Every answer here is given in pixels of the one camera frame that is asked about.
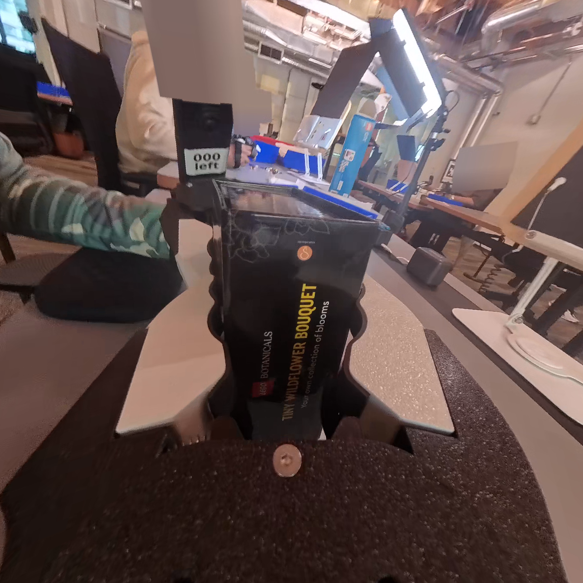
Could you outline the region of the blue plastic bin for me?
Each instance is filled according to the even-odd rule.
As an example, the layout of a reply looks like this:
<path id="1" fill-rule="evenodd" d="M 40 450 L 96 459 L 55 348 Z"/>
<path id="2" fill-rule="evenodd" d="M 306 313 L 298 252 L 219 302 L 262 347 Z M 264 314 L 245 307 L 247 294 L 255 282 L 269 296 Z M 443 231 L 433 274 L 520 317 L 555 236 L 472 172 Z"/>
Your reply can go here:
<path id="1" fill-rule="evenodd" d="M 380 215 L 378 212 L 373 210 L 372 203 L 366 203 L 359 200 L 356 200 L 352 197 L 345 197 L 340 196 L 334 193 L 324 192 L 318 188 L 315 188 L 313 185 L 306 183 L 301 179 L 296 179 L 294 181 L 295 186 L 299 187 L 300 190 L 309 193 L 311 195 L 316 196 L 321 200 L 325 200 L 327 202 L 334 203 L 335 205 L 341 206 L 342 208 L 346 208 L 349 210 L 353 210 L 363 216 L 366 216 L 373 220 L 380 220 Z"/>

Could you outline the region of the bright studio light panel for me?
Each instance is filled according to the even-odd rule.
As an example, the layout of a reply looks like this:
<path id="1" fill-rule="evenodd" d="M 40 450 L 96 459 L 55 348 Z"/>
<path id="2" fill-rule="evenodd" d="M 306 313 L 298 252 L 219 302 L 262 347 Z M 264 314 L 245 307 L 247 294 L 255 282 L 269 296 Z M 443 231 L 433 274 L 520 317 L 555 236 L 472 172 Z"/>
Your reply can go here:
<path id="1" fill-rule="evenodd" d="M 385 71 L 378 77 L 394 100 L 397 124 L 432 117 L 444 105 L 446 89 L 412 17 L 399 9 L 390 19 L 369 18 L 368 25 Z"/>

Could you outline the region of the grey desk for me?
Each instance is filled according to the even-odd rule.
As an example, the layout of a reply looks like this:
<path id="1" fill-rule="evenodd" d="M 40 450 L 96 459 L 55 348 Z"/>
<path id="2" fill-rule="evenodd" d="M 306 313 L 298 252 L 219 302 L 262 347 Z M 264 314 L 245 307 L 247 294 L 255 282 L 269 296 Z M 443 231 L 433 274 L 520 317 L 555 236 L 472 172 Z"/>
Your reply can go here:
<path id="1" fill-rule="evenodd" d="M 1 328 L 1 582 L 582 582 L 582 428 L 483 352 L 380 252 L 368 273 L 423 328 L 456 436 L 408 450 L 164 430 L 115 438 L 145 330 L 28 303 Z"/>

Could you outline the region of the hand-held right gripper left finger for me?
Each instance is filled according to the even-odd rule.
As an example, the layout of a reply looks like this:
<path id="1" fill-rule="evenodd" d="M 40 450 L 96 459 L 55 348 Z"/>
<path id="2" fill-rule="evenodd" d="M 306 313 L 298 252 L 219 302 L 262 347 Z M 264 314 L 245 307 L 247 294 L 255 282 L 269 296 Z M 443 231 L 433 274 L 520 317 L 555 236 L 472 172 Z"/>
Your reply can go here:
<path id="1" fill-rule="evenodd" d="M 212 281 L 196 276 L 148 325 L 118 434 L 170 427 L 179 438 L 206 438 L 208 396 L 226 371 L 223 345 L 208 324 Z"/>

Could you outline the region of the black glossy cardboard box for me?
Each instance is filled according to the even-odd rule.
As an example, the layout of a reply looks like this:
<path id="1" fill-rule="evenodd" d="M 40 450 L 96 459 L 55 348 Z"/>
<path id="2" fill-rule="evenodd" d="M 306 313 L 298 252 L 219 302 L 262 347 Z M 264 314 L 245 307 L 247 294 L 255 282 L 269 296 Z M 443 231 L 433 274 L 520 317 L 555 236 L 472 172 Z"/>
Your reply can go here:
<path id="1" fill-rule="evenodd" d="M 293 187 L 215 189 L 230 414 L 250 440 L 315 440 L 380 224 Z"/>

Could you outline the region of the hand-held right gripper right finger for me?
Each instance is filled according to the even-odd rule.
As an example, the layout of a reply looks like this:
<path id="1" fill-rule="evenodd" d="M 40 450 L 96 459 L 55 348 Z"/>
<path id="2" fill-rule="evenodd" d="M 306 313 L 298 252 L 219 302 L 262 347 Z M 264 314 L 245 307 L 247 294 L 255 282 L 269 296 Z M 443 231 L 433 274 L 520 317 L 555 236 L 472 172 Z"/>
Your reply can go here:
<path id="1" fill-rule="evenodd" d="M 379 283 L 363 284 L 340 372 L 333 404 L 359 419 L 364 437 L 396 438 L 405 428 L 454 435 L 426 331 Z"/>

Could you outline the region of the blue printed carton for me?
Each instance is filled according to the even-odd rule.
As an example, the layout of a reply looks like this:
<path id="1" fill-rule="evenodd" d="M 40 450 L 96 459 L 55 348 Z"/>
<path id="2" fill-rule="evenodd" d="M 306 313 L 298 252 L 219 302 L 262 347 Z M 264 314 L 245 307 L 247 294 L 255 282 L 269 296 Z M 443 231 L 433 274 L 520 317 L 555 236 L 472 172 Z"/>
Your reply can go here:
<path id="1" fill-rule="evenodd" d="M 353 116 L 345 137 L 339 162 L 333 174 L 329 192 L 347 197 L 353 190 L 361 164 L 375 128 L 375 121 L 367 116 Z"/>

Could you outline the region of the person's leg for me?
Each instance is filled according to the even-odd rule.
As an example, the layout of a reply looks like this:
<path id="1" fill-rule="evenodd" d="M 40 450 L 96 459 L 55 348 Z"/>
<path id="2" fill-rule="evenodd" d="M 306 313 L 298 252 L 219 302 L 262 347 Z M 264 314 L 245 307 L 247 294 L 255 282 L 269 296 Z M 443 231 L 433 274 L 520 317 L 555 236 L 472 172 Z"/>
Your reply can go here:
<path id="1" fill-rule="evenodd" d="M 152 320 L 182 288 L 174 259 L 81 249 L 40 281 L 34 300 L 56 319 L 133 324 Z"/>

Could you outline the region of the person's left forearm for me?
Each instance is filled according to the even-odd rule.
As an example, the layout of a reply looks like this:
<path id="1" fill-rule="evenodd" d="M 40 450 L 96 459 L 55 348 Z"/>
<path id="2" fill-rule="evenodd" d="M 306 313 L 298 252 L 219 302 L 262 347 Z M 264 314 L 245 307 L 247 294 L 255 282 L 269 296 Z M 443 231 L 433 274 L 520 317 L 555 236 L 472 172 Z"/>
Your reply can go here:
<path id="1" fill-rule="evenodd" d="M 80 181 L 41 176 L 1 134 L 1 231 L 92 250 L 169 259 L 164 205 Z"/>

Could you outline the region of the black board on white stand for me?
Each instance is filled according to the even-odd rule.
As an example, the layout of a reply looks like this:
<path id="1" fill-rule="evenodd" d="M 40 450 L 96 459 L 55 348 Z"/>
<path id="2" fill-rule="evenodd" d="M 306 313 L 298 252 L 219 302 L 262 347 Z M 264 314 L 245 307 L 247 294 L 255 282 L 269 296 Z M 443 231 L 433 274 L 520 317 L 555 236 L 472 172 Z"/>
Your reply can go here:
<path id="1" fill-rule="evenodd" d="M 454 309 L 454 317 L 527 380 L 567 418 L 582 426 L 582 364 L 523 323 L 528 303 L 559 264 L 582 270 L 582 122 L 499 215 L 505 236 L 544 262 L 510 315 Z"/>

